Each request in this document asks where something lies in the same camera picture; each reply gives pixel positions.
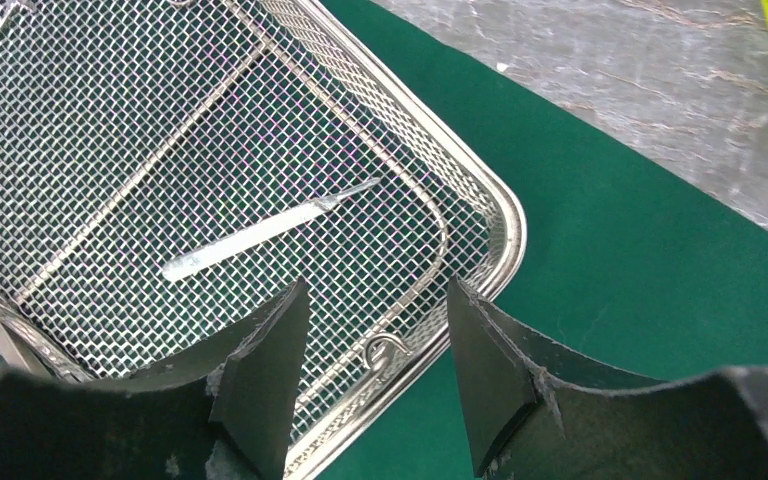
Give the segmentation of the steel scalpel handle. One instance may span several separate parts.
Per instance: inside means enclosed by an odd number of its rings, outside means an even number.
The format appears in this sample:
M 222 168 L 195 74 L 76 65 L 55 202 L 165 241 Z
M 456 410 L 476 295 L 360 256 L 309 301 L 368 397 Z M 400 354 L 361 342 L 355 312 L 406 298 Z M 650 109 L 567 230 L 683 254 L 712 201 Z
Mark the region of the steel scalpel handle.
M 313 221 L 333 211 L 349 197 L 363 193 L 377 186 L 380 182 L 380 177 L 371 177 L 338 193 L 310 199 L 258 221 L 249 227 L 175 257 L 162 266 L 161 274 L 165 280 L 170 282 L 183 280 Z

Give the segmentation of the green surgical cloth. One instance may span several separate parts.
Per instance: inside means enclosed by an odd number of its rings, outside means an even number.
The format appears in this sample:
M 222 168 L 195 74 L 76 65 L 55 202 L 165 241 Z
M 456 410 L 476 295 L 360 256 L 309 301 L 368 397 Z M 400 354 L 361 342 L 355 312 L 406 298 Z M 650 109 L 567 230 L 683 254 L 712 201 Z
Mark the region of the green surgical cloth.
M 663 381 L 768 365 L 768 232 L 370 1 L 318 1 L 503 181 L 526 244 L 486 300 Z M 480 479 L 448 345 L 312 479 Z

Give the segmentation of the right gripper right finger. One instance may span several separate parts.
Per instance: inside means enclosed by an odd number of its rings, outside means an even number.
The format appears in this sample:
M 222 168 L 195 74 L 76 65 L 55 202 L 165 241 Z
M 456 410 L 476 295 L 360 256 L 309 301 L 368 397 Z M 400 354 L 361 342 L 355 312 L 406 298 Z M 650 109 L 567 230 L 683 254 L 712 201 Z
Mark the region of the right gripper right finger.
M 573 350 L 460 279 L 447 320 L 480 479 L 768 479 L 768 365 L 675 381 Z

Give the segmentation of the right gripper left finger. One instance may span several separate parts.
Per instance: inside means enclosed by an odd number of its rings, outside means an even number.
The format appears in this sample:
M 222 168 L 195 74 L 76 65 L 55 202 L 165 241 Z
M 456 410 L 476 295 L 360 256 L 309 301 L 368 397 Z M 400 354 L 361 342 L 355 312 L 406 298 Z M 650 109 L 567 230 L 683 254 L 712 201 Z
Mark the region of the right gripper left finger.
M 121 379 L 0 366 L 0 479 L 279 479 L 310 318 L 298 279 Z

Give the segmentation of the metal mesh instrument tray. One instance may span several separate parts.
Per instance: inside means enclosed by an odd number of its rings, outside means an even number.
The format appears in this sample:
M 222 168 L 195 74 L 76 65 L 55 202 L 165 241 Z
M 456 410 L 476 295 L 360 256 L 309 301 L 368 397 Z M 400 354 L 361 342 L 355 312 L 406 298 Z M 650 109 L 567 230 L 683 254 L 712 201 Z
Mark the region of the metal mesh instrument tray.
M 0 363 L 115 378 L 303 278 L 284 475 L 312 479 L 447 348 L 458 277 L 495 297 L 519 201 L 318 1 L 35 1 L 0 34 Z M 371 177 L 190 277 L 175 257 Z

